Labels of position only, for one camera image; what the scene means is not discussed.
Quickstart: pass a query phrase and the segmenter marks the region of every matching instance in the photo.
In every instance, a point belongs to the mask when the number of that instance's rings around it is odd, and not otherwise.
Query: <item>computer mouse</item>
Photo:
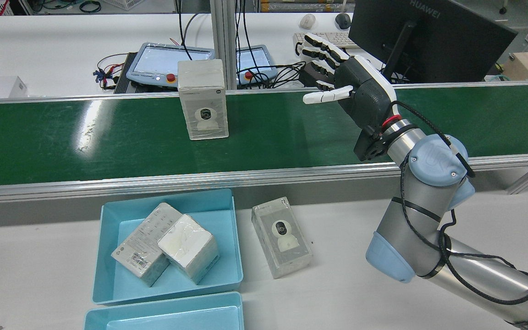
[[[337,26],[342,30],[345,30],[349,28],[350,25],[352,25],[352,19],[350,19],[350,15],[344,12],[340,12],[337,14],[337,16],[335,17],[335,22],[337,23]]]
[[[299,23],[299,26],[303,29],[310,30],[315,23],[315,15],[308,13],[304,15]]]

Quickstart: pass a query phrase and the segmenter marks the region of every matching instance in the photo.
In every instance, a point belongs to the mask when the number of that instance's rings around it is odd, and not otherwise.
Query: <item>light blue joint cap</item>
[[[463,182],[461,186],[457,189],[455,192],[455,195],[453,195],[453,198],[451,199],[451,202],[449,202],[448,211],[451,209],[455,209],[456,206],[463,203],[463,201],[470,198],[472,195],[476,193],[476,189],[469,180],[466,180]]]
[[[463,144],[453,136],[449,136],[449,141],[468,160],[468,152]],[[436,187],[455,184],[468,172],[437,134],[429,135],[415,144],[409,153],[409,167],[419,180]]]
[[[407,261],[378,232],[374,232],[366,251],[366,260],[377,270],[399,282],[409,283],[415,277],[415,271]]]

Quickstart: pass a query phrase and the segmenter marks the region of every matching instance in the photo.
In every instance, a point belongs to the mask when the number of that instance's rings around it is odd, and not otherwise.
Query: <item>red ring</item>
[[[382,123],[382,130],[385,130],[386,126],[390,124],[391,121],[400,121],[400,119],[402,119],[401,115],[393,115],[392,117],[388,118],[384,121],[384,123]]]

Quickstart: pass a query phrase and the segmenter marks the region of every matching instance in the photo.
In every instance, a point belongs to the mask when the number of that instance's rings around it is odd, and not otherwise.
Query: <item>metal pole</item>
[[[227,89],[236,89],[234,0],[210,0],[215,56],[224,63]]]

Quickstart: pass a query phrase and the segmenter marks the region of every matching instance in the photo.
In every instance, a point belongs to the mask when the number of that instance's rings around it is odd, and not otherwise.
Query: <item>barcode label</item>
[[[142,268],[148,267],[148,261],[145,261],[142,257],[140,257],[137,252],[134,252],[134,254],[132,255],[132,260],[138,265],[140,265],[140,267]]]

